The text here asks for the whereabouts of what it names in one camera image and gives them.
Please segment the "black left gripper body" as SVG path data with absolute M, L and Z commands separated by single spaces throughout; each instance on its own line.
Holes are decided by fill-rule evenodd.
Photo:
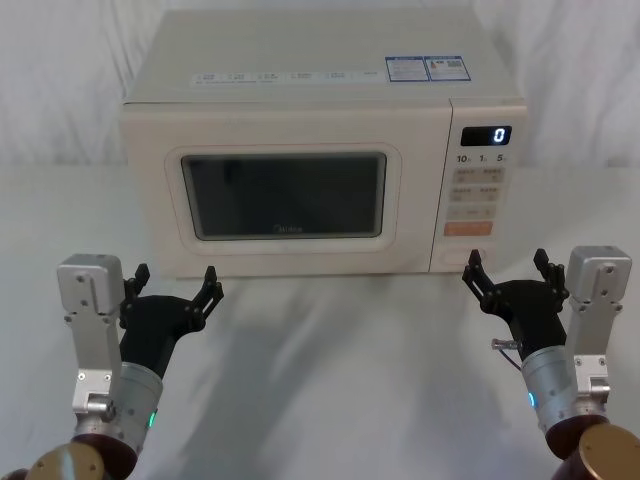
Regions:
M 201 331 L 205 317 L 201 307 L 175 296 L 145 296 L 126 302 L 120 310 L 121 359 L 163 378 L 177 342 Z

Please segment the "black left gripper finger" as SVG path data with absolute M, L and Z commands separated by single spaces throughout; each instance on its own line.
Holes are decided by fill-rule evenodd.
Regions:
M 208 266 L 201 289 L 185 306 L 184 312 L 189 330 L 203 330 L 206 320 L 218 303 L 224 298 L 214 266 Z
M 126 312 L 132 305 L 133 301 L 138 298 L 139 294 L 146 286 L 150 278 L 150 271 L 146 263 L 138 265 L 134 276 L 124 281 L 125 298 L 121 303 L 121 313 Z

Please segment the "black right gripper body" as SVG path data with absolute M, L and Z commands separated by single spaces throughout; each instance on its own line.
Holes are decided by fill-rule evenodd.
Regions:
M 489 294 L 487 313 L 502 318 L 517 343 L 521 359 L 555 346 L 564 346 L 566 332 L 559 319 L 565 288 L 558 289 L 534 280 L 499 283 Z

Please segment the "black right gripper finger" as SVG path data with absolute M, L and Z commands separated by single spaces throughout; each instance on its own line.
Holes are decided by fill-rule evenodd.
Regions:
M 536 250 L 533 262 L 543 280 L 551 289 L 554 309 L 562 310 L 565 300 L 569 297 L 569 291 L 565 285 L 564 266 L 551 263 L 546 250 L 543 248 Z
M 495 314 L 498 309 L 496 285 L 486 274 L 478 249 L 473 249 L 462 274 L 462 280 L 479 302 L 484 313 Z

